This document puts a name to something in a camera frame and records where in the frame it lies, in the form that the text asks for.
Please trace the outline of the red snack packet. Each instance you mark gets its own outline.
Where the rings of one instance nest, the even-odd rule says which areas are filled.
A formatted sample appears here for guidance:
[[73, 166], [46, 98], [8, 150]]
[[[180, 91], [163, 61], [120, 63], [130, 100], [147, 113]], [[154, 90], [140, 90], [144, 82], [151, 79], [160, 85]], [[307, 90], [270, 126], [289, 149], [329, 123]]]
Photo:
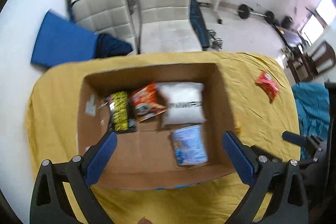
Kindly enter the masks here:
[[262, 71], [260, 76], [255, 81], [255, 84], [262, 88], [269, 98], [270, 103], [274, 101], [280, 89], [277, 83], [272, 79], [269, 73]]

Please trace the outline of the black shoe shine wipes pack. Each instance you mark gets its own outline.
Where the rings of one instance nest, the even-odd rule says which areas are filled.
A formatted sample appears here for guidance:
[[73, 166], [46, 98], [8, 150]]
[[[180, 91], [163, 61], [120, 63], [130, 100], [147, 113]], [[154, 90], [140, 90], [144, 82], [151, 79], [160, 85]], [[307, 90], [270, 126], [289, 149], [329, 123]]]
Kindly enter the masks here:
[[137, 131], [135, 116], [131, 110], [127, 92], [112, 93], [106, 97], [105, 103], [110, 111], [108, 131], [117, 134]]

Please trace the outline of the blue tissue pack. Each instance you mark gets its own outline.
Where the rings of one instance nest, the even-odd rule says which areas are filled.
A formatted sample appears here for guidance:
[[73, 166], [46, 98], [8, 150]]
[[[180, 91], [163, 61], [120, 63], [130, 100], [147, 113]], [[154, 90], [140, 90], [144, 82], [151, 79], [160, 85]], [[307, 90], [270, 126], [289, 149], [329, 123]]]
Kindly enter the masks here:
[[201, 136], [201, 125], [180, 128], [173, 131], [171, 137], [179, 166], [201, 165], [208, 161]]

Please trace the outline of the teal blanket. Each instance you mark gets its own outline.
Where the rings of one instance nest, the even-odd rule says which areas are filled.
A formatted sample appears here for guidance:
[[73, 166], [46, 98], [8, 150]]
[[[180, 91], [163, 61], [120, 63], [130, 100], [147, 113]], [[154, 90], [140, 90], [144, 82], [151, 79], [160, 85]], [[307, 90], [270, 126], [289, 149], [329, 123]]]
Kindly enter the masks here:
[[291, 87], [298, 115], [299, 134], [317, 135], [327, 141], [329, 130], [329, 92], [323, 84], [298, 83]]

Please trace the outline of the yellow tablecloth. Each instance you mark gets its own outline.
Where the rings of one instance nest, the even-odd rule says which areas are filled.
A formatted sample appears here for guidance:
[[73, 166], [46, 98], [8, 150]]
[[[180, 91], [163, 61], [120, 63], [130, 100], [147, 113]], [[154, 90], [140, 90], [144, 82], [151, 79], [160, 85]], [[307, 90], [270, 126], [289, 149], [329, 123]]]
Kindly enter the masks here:
[[[77, 154], [77, 108], [83, 78], [91, 73], [170, 63], [217, 63], [227, 83], [240, 140], [284, 159], [298, 159], [299, 148], [286, 143], [284, 131], [299, 132], [293, 93], [283, 69], [271, 57], [253, 53], [152, 53], [68, 63], [44, 73], [27, 103], [25, 127], [33, 173], [41, 162], [65, 162]], [[255, 84], [270, 74], [280, 91], [272, 103]], [[236, 209], [248, 186], [237, 174], [182, 189], [129, 191], [93, 187], [98, 201], [115, 223], [223, 223]]]

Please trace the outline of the dark wooden chair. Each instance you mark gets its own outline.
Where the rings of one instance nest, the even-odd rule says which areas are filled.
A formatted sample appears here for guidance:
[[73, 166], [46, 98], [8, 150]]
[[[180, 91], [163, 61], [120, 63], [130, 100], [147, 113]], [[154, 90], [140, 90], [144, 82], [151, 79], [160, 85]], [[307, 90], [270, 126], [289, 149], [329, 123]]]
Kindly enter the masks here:
[[295, 83], [310, 82], [335, 67], [335, 51], [327, 42], [322, 42], [313, 53], [300, 53], [288, 61]]

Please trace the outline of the chrome dumbbells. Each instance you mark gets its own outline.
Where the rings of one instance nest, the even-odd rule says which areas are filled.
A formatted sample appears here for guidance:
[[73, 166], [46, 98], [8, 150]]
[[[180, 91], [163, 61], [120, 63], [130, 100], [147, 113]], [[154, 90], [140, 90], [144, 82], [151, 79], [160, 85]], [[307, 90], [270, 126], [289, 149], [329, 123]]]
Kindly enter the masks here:
[[215, 30], [207, 30], [209, 36], [209, 44], [212, 50], [219, 51], [223, 47], [223, 40], [221, 38], [217, 38], [217, 32]]

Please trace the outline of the orange snack bag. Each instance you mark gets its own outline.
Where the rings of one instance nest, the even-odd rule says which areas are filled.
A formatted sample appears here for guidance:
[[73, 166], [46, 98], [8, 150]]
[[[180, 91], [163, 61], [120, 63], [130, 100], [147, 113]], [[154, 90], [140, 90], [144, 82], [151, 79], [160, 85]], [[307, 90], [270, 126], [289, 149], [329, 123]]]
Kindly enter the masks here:
[[151, 83], [130, 95], [139, 122], [153, 118], [166, 111], [166, 106], [158, 103], [156, 84]]

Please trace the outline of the floor barbell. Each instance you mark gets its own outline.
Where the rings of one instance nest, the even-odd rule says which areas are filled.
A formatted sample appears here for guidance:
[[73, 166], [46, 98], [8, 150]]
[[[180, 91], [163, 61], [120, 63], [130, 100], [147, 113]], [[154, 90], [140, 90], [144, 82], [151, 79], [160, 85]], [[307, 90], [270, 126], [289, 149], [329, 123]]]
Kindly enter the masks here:
[[268, 24], [272, 24], [274, 22], [274, 13], [269, 10], [262, 14], [254, 11], [246, 4], [241, 4], [238, 7], [237, 12], [239, 18], [243, 20], [248, 19], [251, 15], [254, 15], [254, 16], [261, 16]]

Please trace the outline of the blue weight bench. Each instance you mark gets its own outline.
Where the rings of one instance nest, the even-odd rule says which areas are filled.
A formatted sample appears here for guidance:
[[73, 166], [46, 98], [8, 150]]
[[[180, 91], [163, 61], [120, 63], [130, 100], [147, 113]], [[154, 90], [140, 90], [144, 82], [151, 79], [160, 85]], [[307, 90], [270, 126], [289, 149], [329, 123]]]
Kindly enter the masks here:
[[196, 0], [191, 0], [190, 3], [190, 23], [199, 39], [202, 50], [205, 51], [210, 47], [209, 34], [199, 3]]

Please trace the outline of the blue mat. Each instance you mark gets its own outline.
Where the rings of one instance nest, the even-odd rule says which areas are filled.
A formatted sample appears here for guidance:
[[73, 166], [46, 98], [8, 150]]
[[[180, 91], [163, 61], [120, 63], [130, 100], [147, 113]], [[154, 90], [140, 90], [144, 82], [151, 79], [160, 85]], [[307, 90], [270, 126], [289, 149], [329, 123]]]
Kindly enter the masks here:
[[48, 11], [35, 40], [31, 64], [42, 67], [91, 60], [98, 36]]

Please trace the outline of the dark blue cloth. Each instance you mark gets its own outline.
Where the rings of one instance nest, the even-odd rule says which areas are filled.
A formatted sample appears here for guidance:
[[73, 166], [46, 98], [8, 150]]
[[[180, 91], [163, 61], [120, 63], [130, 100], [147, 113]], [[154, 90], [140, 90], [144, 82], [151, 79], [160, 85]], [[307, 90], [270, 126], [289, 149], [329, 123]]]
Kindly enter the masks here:
[[104, 59], [108, 57], [126, 56], [133, 51], [133, 46], [110, 34], [99, 34], [96, 42], [95, 58]]

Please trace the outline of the beige quilted chair right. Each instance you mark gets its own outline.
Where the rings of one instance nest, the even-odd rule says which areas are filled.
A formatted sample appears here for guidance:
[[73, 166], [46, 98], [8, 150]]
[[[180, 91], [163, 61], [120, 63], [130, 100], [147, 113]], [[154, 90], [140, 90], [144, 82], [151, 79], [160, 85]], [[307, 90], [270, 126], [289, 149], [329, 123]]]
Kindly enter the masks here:
[[202, 51], [190, 5], [191, 0], [137, 0], [140, 53]]

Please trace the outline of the beige quilted chair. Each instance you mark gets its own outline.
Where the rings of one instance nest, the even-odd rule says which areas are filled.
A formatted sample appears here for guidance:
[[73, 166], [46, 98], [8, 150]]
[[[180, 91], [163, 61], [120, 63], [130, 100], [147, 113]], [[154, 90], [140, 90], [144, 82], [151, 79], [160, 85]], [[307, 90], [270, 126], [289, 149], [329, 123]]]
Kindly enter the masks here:
[[106, 33], [131, 44], [138, 53], [138, 39], [127, 0], [75, 0], [70, 4], [74, 22], [95, 34]]
[[191, 0], [137, 0], [140, 53], [202, 51], [190, 5]]

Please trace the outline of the beige quilted chair left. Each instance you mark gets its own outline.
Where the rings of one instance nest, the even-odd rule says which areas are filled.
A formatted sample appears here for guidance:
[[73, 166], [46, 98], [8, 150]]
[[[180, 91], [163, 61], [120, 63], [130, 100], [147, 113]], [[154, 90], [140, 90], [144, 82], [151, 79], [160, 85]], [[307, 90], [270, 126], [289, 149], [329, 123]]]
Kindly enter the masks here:
[[131, 44], [138, 53], [138, 39], [127, 0], [75, 0], [70, 4], [74, 22], [95, 34], [106, 33]]

